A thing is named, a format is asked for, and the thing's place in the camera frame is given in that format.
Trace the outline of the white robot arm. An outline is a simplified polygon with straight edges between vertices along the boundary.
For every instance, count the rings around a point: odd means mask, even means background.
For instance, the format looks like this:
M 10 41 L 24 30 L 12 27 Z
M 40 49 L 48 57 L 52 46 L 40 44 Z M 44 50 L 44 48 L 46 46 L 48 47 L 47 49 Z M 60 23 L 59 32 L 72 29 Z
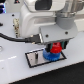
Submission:
M 75 17 L 83 8 L 84 0 L 24 0 L 19 17 L 20 36 L 54 52 L 54 44 L 66 46 L 78 34 Z

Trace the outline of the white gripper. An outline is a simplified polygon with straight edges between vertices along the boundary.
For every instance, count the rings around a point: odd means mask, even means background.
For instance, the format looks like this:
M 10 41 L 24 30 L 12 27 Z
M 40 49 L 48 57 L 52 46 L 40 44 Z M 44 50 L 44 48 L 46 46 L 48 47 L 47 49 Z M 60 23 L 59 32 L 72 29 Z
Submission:
M 50 52 L 51 44 L 55 42 L 61 42 L 62 49 L 66 49 L 69 39 L 74 38 L 78 34 L 76 23 L 73 22 L 72 26 L 67 29 L 59 27 L 57 24 L 41 26 L 39 28 L 41 43 L 46 45 L 45 50 Z

